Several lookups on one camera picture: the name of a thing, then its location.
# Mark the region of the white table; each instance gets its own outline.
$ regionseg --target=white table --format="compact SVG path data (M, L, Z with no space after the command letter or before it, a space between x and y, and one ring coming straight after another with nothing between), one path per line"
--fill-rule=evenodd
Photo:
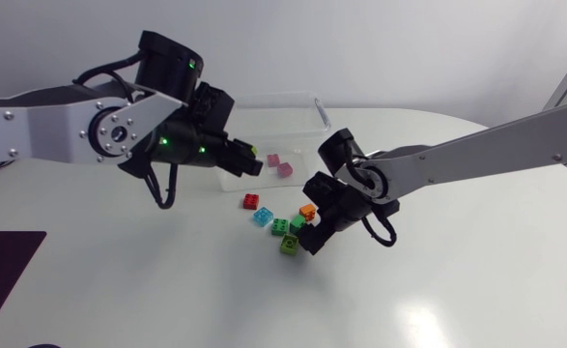
M479 131L400 109L330 109L365 151ZM301 188L257 190L276 213ZM567 169L423 188L391 249L359 223L316 255L182 168L176 206L112 166L0 171L0 230L48 236L0 311L0 347L567 347Z

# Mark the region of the red lego brick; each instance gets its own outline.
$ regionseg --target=red lego brick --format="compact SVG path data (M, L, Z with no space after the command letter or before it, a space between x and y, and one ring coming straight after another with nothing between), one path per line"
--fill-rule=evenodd
M244 203L242 205L245 209L257 210L257 205L259 204L259 202L259 195L247 193L244 197Z
M288 162L279 164L276 170L279 172L281 178L287 178L294 172L294 169L292 169L292 166Z
M310 221L315 218L315 206L311 203L300 208L300 214L307 220Z
M275 167L279 165L279 156L277 154L267 155L267 158L269 167Z

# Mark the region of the green lego brick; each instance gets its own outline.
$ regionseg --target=green lego brick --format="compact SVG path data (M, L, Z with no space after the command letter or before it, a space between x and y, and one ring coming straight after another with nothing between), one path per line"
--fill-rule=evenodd
M286 253L288 255L296 255L296 251L298 251L298 237L291 234L285 234L281 241L280 250L282 253Z
M288 220L285 218L276 218L272 223L272 234L274 236L283 236L287 232Z
M304 226L305 224L306 224L306 218L304 218L303 216L299 215L294 217L292 222L290 222L290 232L296 235L300 230L300 228L302 228L302 226Z

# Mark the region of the clear plastic container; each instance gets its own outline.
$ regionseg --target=clear plastic container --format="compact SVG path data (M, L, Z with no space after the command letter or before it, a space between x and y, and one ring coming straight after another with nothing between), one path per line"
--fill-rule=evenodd
M329 136L330 120L315 94L276 93L236 98L225 130L255 146L264 167L257 177L241 178L218 169L223 190L303 186L319 168L318 148ZM283 178L268 166L273 154L292 166L292 175Z

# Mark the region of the lego brick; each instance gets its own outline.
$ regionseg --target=lego brick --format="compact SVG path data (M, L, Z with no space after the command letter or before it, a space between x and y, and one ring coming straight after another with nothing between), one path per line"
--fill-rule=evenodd
M294 172L294 169L292 169L292 166L288 162L277 165L276 170L279 172L281 178L287 178Z
M257 212L255 212L255 214L253 214L253 219L255 220L255 222L257 222L257 224L259 224L262 227L266 226L269 222L271 222L272 218L274 218L274 215L270 210L266 208L260 208L260 210L258 210Z
M267 158L268 158L268 166L269 167L275 167L275 166L279 165L279 163L280 163L279 156L277 154L267 155Z
M244 202L242 203L242 206L245 209L257 210L257 206L259 203L260 203L259 195L247 193L244 196Z
M300 214L307 220L310 221L315 218L315 206L311 203L300 208Z
M272 234L274 236L283 236L287 233L289 221L285 218L276 218L272 223Z
M292 222L290 222L290 232L296 235L300 228L302 228L302 226L304 226L305 224L306 218L304 218L303 216L299 215L294 217L294 219L292 219Z
M296 252L298 251L298 237L290 234L284 235L283 240L281 241L281 248L279 250L288 255L296 255Z

